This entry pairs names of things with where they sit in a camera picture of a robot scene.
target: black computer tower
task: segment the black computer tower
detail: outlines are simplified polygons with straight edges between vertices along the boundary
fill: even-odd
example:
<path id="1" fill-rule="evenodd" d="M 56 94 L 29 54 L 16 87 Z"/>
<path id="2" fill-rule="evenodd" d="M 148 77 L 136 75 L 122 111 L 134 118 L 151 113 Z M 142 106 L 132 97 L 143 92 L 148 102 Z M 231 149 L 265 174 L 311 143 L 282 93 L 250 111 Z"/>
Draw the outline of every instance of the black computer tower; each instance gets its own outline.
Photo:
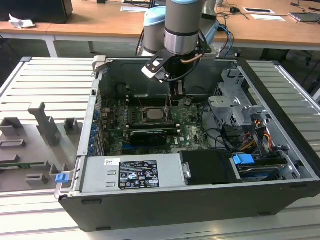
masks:
<path id="1" fill-rule="evenodd" d="M 72 14 L 71 0 L 0 0 L 0 21 L 17 19 L 65 24 Z"/>

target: white sticker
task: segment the white sticker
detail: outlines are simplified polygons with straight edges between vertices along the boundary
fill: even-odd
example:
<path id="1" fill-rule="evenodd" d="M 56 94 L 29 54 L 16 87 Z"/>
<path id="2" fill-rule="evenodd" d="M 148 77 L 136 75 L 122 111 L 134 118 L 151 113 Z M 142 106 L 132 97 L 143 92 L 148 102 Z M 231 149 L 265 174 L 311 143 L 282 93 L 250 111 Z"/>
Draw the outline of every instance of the white sticker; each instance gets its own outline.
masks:
<path id="1" fill-rule="evenodd" d="M 149 180 L 148 183 L 149 183 L 149 184 L 157 184 L 157 183 L 158 183 L 158 180 Z"/>
<path id="2" fill-rule="evenodd" d="M 13 169 L 20 169 L 18 166 L 3 166 L 0 167 L 0 170 L 13 170 Z"/>
<path id="3" fill-rule="evenodd" d="M 121 158 L 106 158 L 104 160 L 105 166 L 119 166 Z"/>

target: blue plastic clip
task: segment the blue plastic clip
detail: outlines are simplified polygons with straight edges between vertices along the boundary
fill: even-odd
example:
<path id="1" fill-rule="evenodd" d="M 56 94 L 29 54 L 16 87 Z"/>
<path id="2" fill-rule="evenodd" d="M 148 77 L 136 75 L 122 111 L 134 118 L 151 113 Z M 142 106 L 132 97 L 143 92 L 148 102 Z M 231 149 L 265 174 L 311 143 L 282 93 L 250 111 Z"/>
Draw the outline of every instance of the blue plastic clip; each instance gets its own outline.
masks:
<path id="1" fill-rule="evenodd" d="M 69 182 L 69 173 L 59 173 L 55 177 L 57 184 L 64 184 Z"/>
<path id="2" fill-rule="evenodd" d="M 236 165 L 238 164 L 255 164 L 255 160 L 251 154 L 236 154 L 233 157 L 233 161 Z"/>

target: warning label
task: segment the warning label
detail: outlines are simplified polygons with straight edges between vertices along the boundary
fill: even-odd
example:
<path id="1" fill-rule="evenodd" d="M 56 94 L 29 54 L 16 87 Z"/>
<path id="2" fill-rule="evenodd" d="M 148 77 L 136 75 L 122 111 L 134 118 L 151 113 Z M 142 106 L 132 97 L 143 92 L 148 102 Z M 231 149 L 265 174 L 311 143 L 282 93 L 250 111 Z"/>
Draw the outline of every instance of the warning label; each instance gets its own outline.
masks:
<path id="1" fill-rule="evenodd" d="M 159 188 L 157 161 L 121 161 L 119 163 L 119 188 Z"/>

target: circuit board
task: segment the circuit board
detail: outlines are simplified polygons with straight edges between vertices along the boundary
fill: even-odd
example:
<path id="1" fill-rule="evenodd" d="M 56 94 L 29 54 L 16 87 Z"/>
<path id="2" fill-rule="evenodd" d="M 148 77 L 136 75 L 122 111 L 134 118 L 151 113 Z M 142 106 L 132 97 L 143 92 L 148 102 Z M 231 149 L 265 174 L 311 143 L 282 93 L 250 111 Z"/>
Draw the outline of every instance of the circuit board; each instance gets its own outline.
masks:
<path id="1" fill-rule="evenodd" d="M 181 150 L 209 149 L 207 136 L 200 126 L 200 104 L 182 99 L 172 106 L 130 106 L 119 100 L 102 110 L 104 145 L 107 156 L 171 154 Z M 163 125 L 161 130 L 168 132 L 165 144 L 156 146 L 132 146 L 129 134 L 131 126 L 143 127 L 149 131 Z"/>

